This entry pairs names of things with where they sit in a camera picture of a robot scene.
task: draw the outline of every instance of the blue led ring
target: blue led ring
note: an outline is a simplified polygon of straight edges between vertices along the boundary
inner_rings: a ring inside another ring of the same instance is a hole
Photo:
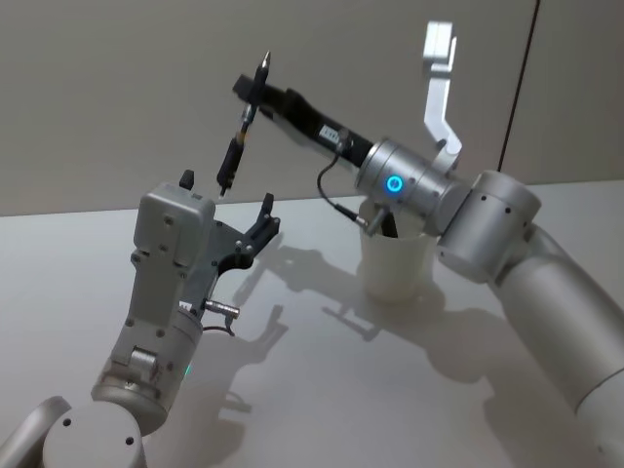
[[[403,179],[398,175],[390,175],[386,180],[386,188],[390,193],[399,193],[403,189]]]

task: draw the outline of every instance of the paper cup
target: paper cup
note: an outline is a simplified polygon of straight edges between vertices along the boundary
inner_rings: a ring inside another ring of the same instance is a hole
[[[376,208],[371,200],[360,206],[360,216],[372,219]],[[435,239],[422,233],[423,223],[408,213],[395,214],[398,238],[372,237],[360,231],[362,245],[362,276],[364,290],[374,299],[397,304],[411,299],[430,269],[426,261],[435,246]]]

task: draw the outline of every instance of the table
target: table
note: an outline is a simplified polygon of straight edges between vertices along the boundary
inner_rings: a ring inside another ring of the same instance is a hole
[[[532,189],[537,222],[624,304],[624,181]],[[258,208],[223,205],[217,218],[244,230]],[[598,465],[487,288],[436,263],[414,303],[375,305],[354,225],[321,200],[274,213],[280,237],[215,291],[242,307],[238,335],[202,339],[145,440],[150,468]],[[128,311],[136,215],[0,219],[0,440],[52,395],[90,401]]]

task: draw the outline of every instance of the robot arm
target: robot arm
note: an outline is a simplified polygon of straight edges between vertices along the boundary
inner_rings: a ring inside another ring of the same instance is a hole
[[[296,141],[305,137],[359,168],[355,186],[379,205],[377,221],[399,210],[421,217],[424,231],[440,238],[440,262],[489,285],[528,350],[594,435],[604,459],[624,467],[624,312],[532,223],[541,203],[524,185],[492,171],[473,186],[453,176],[461,142],[446,122],[446,107],[455,47],[450,23],[429,23],[425,124],[438,144],[433,161],[390,139],[372,144],[293,90],[267,85],[259,107],[282,127],[286,121],[289,135],[296,130]],[[251,81],[241,76],[234,87],[242,100]],[[340,140],[345,133],[349,144]],[[365,223],[367,232],[374,232],[377,221]]]
[[[145,467],[141,438],[167,419],[205,311],[225,316],[230,333],[238,318],[238,309],[211,300],[218,277],[251,267],[280,226],[270,194],[246,233],[215,220],[215,204],[191,191],[192,179],[186,172],[179,185],[163,183],[141,199],[130,311],[94,402],[41,404],[0,447],[0,468]]]

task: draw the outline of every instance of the gray wall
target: gray wall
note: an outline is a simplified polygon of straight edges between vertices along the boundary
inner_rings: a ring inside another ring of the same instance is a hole
[[[503,171],[624,178],[624,2],[541,2]]]
[[[231,86],[267,49],[271,83],[371,139],[432,155],[420,63],[431,19],[459,33],[448,118],[465,143],[461,171],[495,168],[532,10],[532,0],[2,0],[0,215],[135,207],[187,168],[216,195],[242,110]],[[325,164],[258,119],[227,200],[316,196]],[[352,184],[343,169],[328,177],[333,194]]]

